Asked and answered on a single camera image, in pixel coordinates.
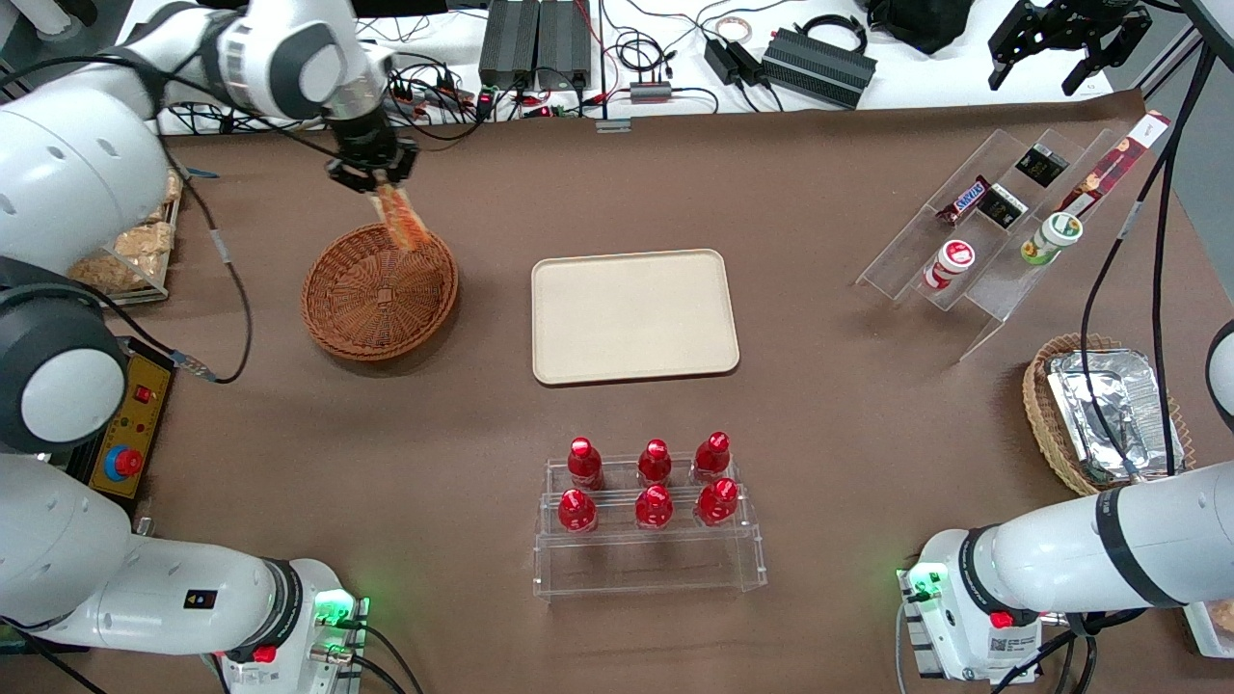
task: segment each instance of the red plastic bottle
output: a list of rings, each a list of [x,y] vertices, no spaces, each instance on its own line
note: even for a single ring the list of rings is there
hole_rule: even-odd
[[[598,525],[596,503],[586,491],[566,489],[561,503],[557,506],[557,520],[561,521],[569,532],[591,532]]]
[[[737,512],[737,483],[727,477],[703,487],[695,503],[695,517],[707,526],[724,522]]]
[[[673,517],[673,498],[660,484],[643,490],[634,501],[634,521],[643,530],[660,530]]]
[[[600,461],[600,451],[584,437],[570,443],[570,456],[565,459],[570,468],[570,479],[579,489],[600,491],[605,488],[605,470]]]
[[[728,435],[717,431],[707,437],[695,452],[695,462],[690,466],[690,479],[697,484],[710,484],[724,477],[728,469]]]
[[[638,457],[638,480],[643,487],[668,484],[670,472],[673,458],[669,457],[669,446],[659,438],[648,441],[643,454]]]

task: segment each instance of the aluminum foil container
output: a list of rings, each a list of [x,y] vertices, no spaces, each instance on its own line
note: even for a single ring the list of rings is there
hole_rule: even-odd
[[[1046,380],[1085,475],[1097,484],[1165,477],[1165,433],[1156,374],[1149,359],[1132,349],[1090,351],[1088,372],[1096,405],[1085,383],[1080,352],[1066,352],[1045,362]],[[1096,408],[1101,408],[1125,459],[1111,445]],[[1174,422],[1170,422],[1170,441],[1181,470],[1182,445]]]

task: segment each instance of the wicker basket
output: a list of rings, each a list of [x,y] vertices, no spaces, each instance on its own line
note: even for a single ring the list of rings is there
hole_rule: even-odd
[[[1090,349],[1116,349],[1120,346],[1119,342],[1099,335],[1088,335]],[[1033,427],[1037,445],[1046,462],[1050,463],[1050,468],[1054,469],[1054,474],[1059,475],[1072,491],[1085,496],[1127,483],[1099,485],[1085,477],[1075,448],[1071,446],[1071,436],[1062,422],[1062,415],[1059,414],[1058,406],[1054,404],[1054,393],[1045,380],[1046,359],[1079,348],[1080,335],[1072,332],[1046,342],[1033,357],[1028,368],[1024,369],[1024,411],[1028,414],[1028,424]],[[1170,398],[1169,403],[1170,417],[1174,420],[1174,426],[1178,431],[1178,442],[1182,445],[1183,461],[1188,468],[1192,468],[1196,464],[1196,451],[1191,446],[1191,433],[1187,432],[1187,425],[1178,415],[1178,404],[1174,401],[1174,398]]]
[[[384,225],[334,241],[305,278],[300,314],[323,349],[359,362],[405,354],[445,321],[458,265],[433,233],[416,251],[395,246]]]

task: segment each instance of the acrylic display rack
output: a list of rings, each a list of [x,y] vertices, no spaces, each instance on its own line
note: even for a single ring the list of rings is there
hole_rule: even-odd
[[[1021,246],[1120,138],[1114,131],[1104,130],[1083,148],[1054,130],[1045,131],[1037,143],[1066,159],[1069,165],[1048,188],[1043,188],[1016,168],[1032,146],[1022,143],[1006,131],[996,130],[865,268],[856,284],[869,284],[896,304],[916,290],[942,311],[950,311],[960,299],[967,299],[988,315],[990,320],[960,356],[964,359],[998,332],[1049,270],[1050,264],[1027,263],[1019,254]],[[1007,189],[1028,211],[1008,228],[1001,227],[980,210],[969,210],[954,228],[939,220],[935,214],[954,203],[979,175]],[[1083,217],[1091,216],[1092,211],[1088,210]],[[932,289],[924,283],[922,273],[933,264],[938,249],[953,238],[969,242],[976,252],[976,261],[967,272],[951,280],[946,289]],[[1080,242],[1085,241],[1091,242],[1087,238]]]
[[[565,595],[661,593],[670,590],[735,588],[740,592],[766,585],[763,535],[749,490],[742,484],[737,463],[727,475],[738,483],[738,509],[714,527],[694,517],[702,485],[690,480],[692,452],[673,452],[669,475],[673,519],[661,530],[634,525],[638,457],[605,458],[605,489],[589,491],[596,503],[598,526],[587,533],[568,532],[557,519],[561,493],[573,487],[565,459],[545,467],[536,524],[533,589],[544,600]]]

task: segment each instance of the brown paper tablecloth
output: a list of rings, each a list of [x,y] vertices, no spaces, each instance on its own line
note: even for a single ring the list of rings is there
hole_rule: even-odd
[[[565,120],[482,127],[423,154],[407,185],[458,257],[455,320],[427,349],[379,368],[328,358],[299,314],[313,259],[371,222],[373,207],[331,183],[320,154],[283,138],[179,141],[181,161],[222,174],[197,186],[247,280],[257,336],[237,384],[179,379],[152,464],[158,531],[327,562],[373,596],[373,624],[429,694],[891,693],[893,569],[905,557],[939,530],[1070,496],[1035,448],[1019,379],[1043,342],[1079,327],[1149,167],[1123,182],[1083,242],[961,364],[979,316],[921,300],[893,311],[851,283],[995,127],[1024,142],[1046,127],[1087,142],[1141,112],[1138,98],[1116,95],[1066,106],[653,119],[617,136]],[[1150,204],[1093,320],[1145,352],[1153,219]],[[1208,401],[1203,361],[1230,305],[1181,209],[1170,225],[1170,387],[1199,458],[1222,461],[1234,440]],[[172,299],[139,314],[227,372],[241,345],[237,299],[191,205],[181,227]],[[536,382],[537,261],[696,247],[726,258],[742,348],[734,373]],[[717,429],[732,435],[758,506],[766,588],[552,608],[532,595],[545,457],[580,433],[616,454],[653,436],[689,448]],[[1099,643],[1092,694],[1234,690],[1234,663],[1190,654],[1174,612]],[[196,658],[67,659],[112,693],[217,689]],[[0,659],[0,682],[12,694],[77,690],[35,658]],[[987,690],[913,674],[908,685]],[[1017,692],[1049,688],[1051,677]]]

